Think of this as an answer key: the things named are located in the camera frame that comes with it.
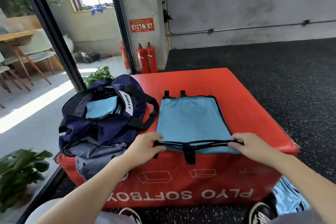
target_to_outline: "red fire extinguisher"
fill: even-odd
[[[138,59],[139,59],[139,62],[140,62],[141,73],[142,74],[148,74],[149,73],[149,66],[148,66],[148,61],[147,61],[146,49],[144,49],[141,46],[141,44],[139,44],[137,52],[138,52]]]
[[[123,57],[125,68],[130,69],[127,54],[126,54],[126,49],[125,49],[125,46],[124,46],[124,42],[122,42],[122,41],[119,41],[119,42],[120,42],[121,56]]]
[[[158,68],[156,66],[156,57],[155,57],[155,49],[151,44],[148,42],[148,47],[146,49],[147,57],[148,57],[148,65],[150,73],[157,73]]]

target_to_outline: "ceramic pot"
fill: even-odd
[[[73,53],[74,52],[74,43],[73,43],[73,41],[69,38],[68,35],[64,35],[63,38],[65,40],[65,43],[66,43],[67,47],[69,48],[70,53]]]

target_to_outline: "black rubber floor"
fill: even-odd
[[[300,159],[336,182],[336,39],[171,50],[165,71],[228,67],[301,147]],[[64,180],[53,198],[74,188]],[[146,223],[246,223],[248,206],[136,209]]]

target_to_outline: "left hand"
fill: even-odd
[[[153,158],[155,154],[166,150],[165,146],[152,147],[153,141],[161,141],[162,138],[162,135],[155,132],[138,135],[121,157],[126,160],[130,169],[140,166]]]

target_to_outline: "chair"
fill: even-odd
[[[5,66],[5,64],[3,63],[3,61],[5,60],[5,58],[2,56],[1,52],[0,52],[0,84],[1,86],[8,91],[8,93],[11,93],[10,88],[8,87],[7,83],[6,83],[6,78],[10,79],[20,90],[22,90],[22,88],[10,77],[7,76],[6,72],[9,72],[15,79],[17,79],[17,81],[19,83],[22,84],[23,87],[25,87],[28,91],[31,91],[31,89],[13,72],[12,69],[10,69],[9,67]]]
[[[5,59],[4,63],[12,64],[14,62],[20,62],[31,85],[34,85],[24,65],[24,63],[29,62],[49,84],[52,84],[42,73],[42,71],[35,65],[35,63],[38,61],[48,59],[51,72],[55,74],[49,58],[56,55],[56,52],[46,50],[53,50],[53,46],[51,45],[45,31],[43,29],[39,29],[31,37],[31,41],[28,44],[15,48],[16,57]]]

